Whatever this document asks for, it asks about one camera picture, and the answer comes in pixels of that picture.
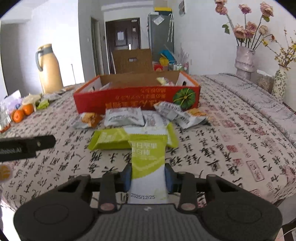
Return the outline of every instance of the beige thermos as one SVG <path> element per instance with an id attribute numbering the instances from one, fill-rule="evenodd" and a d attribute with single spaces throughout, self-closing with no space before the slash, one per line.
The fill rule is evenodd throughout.
<path id="1" fill-rule="evenodd" d="M 63 88 L 59 62 L 52 51 L 51 44 L 38 48 L 36 64 L 39 70 L 43 94 L 53 93 Z"/>

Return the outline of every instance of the gray refrigerator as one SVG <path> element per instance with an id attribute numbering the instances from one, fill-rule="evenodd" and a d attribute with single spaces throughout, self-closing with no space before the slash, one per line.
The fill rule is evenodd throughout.
<path id="1" fill-rule="evenodd" d="M 161 57 L 159 52 L 161 50 L 168 48 L 174 53 L 174 36 L 173 40 L 171 41 L 171 32 L 170 39 L 168 41 L 171 17 L 161 15 L 164 20 L 162 23 L 157 25 L 154 20 L 156 20 L 159 16 L 160 15 L 148 15 L 149 46 L 152 52 L 152 60 L 155 62 L 159 62 L 159 58 Z"/>

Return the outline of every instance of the printed date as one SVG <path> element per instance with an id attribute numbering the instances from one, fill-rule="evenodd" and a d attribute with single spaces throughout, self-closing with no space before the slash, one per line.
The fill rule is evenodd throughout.
<path id="1" fill-rule="evenodd" d="M 143 196 L 143 195 L 138 195 L 138 194 L 135 194 L 135 193 L 132 193 L 131 197 L 138 198 L 138 199 L 155 199 L 155 195 Z"/>

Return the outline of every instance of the yellow flower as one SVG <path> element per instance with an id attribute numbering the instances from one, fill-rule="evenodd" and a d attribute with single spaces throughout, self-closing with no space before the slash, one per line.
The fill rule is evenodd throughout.
<path id="1" fill-rule="evenodd" d="M 264 45 L 265 47 L 268 45 L 268 42 L 267 42 L 265 39 L 263 39 L 261 42 L 263 43 L 263 45 Z"/>

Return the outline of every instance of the pink rose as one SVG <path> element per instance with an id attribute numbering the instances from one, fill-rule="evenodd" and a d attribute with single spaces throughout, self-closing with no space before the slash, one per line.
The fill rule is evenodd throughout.
<path id="1" fill-rule="evenodd" d="M 216 12 L 219 13 L 220 15 L 226 15 L 228 13 L 228 9 L 224 7 L 224 5 L 218 3 L 216 6 Z"/>
<path id="2" fill-rule="evenodd" d="M 233 29 L 234 35 L 238 39 L 245 39 L 246 34 L 244 32 L 244 27 L 240 25 L 236 25 L 235 28 Z"/>
<path id="3" fill-rule="evenodd" d="M 262 2 L 260 3 L 260 10 L 265 17 L 274 16 L 274 9 L 269 4 Z"/>
<path id="4" fill-rule="evenodd" d="M 227 3 L 227 0 L 215 0 L 215 3 L 224 5 Z"/>
<path id="5" fill-rule="evenodd" d="M 249 21 L 247 23 L 246 29 L 252 31 L 255 34 L 256 30 L 257 30 L 257 25 L 255 23 L 252 23 L 252 22 Z"/>
<path id="6" fill-rule="evenodd" d="M 253 31 L 251 31 L 251 30 L 249 30 L 249 29 L 246 29 L 246 30 L 244 31 L 244 33 L 245 33 L 247 39 L 252 39 L 253 36 L 254 36 L 254 34 L 255 34 Z"/>
<path id="7" fill-rule="evenodd" d="M 239 9 L 242 11 L 243 14 L 248 14 L 252 12 L 252 10 L 246 4 L 240 4 Z"/>

